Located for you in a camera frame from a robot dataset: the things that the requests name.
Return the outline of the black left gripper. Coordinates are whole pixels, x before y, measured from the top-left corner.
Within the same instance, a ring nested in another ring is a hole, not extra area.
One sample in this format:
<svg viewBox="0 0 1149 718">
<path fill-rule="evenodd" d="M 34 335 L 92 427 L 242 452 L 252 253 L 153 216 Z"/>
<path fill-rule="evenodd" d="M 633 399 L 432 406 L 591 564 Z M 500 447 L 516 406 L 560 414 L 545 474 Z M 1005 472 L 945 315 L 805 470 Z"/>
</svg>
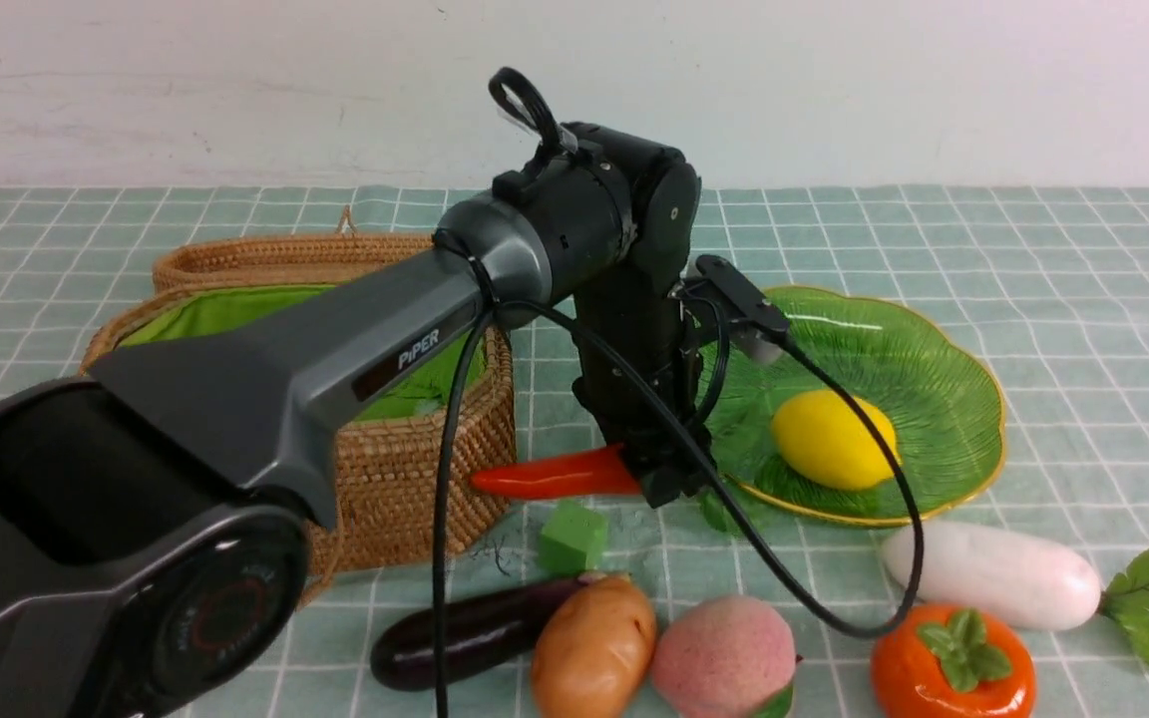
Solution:
<svg viewBox="0 0 1149 718">
<path fill-rule="evenodd" d="M 699 414 L 703 360 L 697 329 L 678 296 L 679 273 L 610 269 L 574 292 L 574 323 L 620 356 L 612 362 L 593 343 L 574 340 L 580 377 L 574 397 L 592 414 L 606 443 L 620 460 L 651 508 L 692 497 L 705 487 L 683 440 L 660 417 L 664 406 L 710 454 L 711 435 Z"/>
</svg>

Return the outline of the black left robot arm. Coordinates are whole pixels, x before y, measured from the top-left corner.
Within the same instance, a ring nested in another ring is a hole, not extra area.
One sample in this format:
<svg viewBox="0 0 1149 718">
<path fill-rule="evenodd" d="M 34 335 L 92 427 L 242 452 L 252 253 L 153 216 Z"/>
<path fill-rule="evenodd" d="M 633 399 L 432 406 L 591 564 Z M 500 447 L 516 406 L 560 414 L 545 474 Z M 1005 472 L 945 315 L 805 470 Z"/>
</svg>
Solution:
<svg viewBox="0 0 1149 718">
<path fill-rule="evenodd" d="M 211 335 L 119 347 L 0 400 L 0 717 L 161 717 L 250 665 L 336 523 L 336 437 L 438 353 L 574 299 L 579 402 L 654 508 L 710 461 L 674 291 L 701 182 L 681 150 L 491 95 L 540 144 L 432 248 Z"/>
</svg>

